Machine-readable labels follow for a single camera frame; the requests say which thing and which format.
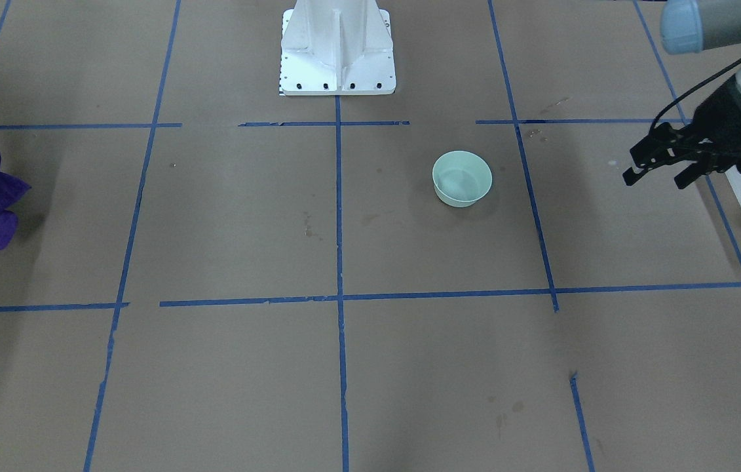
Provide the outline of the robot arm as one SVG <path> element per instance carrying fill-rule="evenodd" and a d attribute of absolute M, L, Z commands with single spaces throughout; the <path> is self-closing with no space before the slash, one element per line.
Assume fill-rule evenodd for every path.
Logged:
<path fill-rule="evenodd" d="M 741 44 L 741 1 L 670 1 L 662 11 L 662 45 L 668 54 L 700 53 Z M 634 165 L 622 175 L 632 186 L 664 165 L 687 163 L 675 184 L 684 189 L 701 176 L 736 169 L 741 174 L 741 59 L 734 74 L 674 128 L 655 117 L 646 137 L 631 147 Z"/>

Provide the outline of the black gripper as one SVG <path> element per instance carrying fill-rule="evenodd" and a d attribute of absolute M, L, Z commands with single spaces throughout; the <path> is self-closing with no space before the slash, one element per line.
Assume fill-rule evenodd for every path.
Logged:
<path fill-rule="evenodd" d="M 735 77 L 725 81 L 697 107 L 682 128 L 669 123 L 654 127 L 649 141 L 630 149 L 633 164 L 622 173 L 626 186 L 634 186 L 649 171 L 692 161 L 676 174 L 676 188 L 684 190 L 700 177 L 724 172 L 741 159 L 741 86 Z"/>

